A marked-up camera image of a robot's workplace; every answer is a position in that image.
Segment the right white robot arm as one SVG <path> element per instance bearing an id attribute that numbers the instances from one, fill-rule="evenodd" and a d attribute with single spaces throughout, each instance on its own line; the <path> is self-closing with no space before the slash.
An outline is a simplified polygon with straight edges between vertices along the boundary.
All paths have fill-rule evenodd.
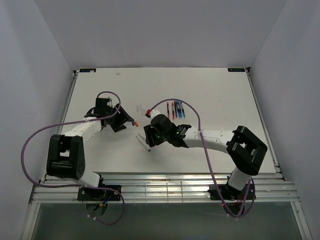
<path id="1" fill-rule="evenodd" d="M 176 148 L 203 148 L 228 154 L 235 164 L 227 184 L 226 194 L 237 199 L 244 193 L 252 176 L 258 175 L 268 147 L 247 127 L 239 125 L 233 131 L 199 130 L 188 125 L 175 125 L 159 111 L 146 114 L 150 124 L 143 127 L 149 147 L 164 142 Z"/>

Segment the purple capped marker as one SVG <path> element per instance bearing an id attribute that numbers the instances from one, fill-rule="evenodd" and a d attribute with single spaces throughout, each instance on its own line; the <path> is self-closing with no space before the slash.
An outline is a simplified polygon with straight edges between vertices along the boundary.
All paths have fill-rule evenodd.
<path id="1" fill-rule="evenodd" d="M 146 143 L 146 141 L 142 140 L 141 138 L 138 137 L 138 135 L 136 136 L 137 140 L 139 141 L 139 143 L 148 151 L 151 151 L 150 146 Z"/>

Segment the green pen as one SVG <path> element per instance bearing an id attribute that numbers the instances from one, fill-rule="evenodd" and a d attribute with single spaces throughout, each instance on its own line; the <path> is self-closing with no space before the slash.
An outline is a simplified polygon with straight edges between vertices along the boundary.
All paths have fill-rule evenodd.
<path id="1" fill-rule="evenodd" d="M 185 110 L 184 110 L 184 105 L 183 103 L 180 101 L 180 108 L 181 108 L 181 112 L 182 112 L 182 115 L 183 115 L 183 118 L 186 118 L 186 114 L 185 114 Z"/>

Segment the dark blue pen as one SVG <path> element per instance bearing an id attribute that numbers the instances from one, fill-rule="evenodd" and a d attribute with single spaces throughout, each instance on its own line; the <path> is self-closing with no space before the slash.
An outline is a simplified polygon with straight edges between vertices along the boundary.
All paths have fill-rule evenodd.
<path id="1" fill-rule="evenodd" d="M 173 104 L 174 104 L 175 118 L 178 119 L 179 116 L 178 116 L 178 110 L 177 110 L 177 103 L 176 103 L 176 101 L 174 101 Z"/>

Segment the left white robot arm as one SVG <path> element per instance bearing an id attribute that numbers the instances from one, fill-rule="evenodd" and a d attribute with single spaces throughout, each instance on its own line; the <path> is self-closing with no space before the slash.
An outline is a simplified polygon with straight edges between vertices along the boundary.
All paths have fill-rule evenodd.
<path id="1" fill-rule="evenodd" d="M 85 143 L 107 126 L 115 133 L 126 129 L 126 122 L 134 124 L 135 120 L 119 104 L 113 106 L 110 98 L 97 97 L 95 106 L 84 115 L 84 123 L 63 134 L 51 136 L 46 174 L 89 186 L 88 193 L 95 200 L 102 199 L 106 195 L 106 187 L 101 184 L 99 174 L 86 168 Z"/>

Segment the orange red pen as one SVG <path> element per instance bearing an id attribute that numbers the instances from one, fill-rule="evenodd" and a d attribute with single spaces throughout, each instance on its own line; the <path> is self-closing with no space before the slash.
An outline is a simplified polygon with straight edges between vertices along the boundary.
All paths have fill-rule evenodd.
<path id="1" fill-rule="evenodd" d="M 172 120 L 175 120 L 175 105 L 174 102 L 171 102 L 171 111 L 172 111 Z"/>

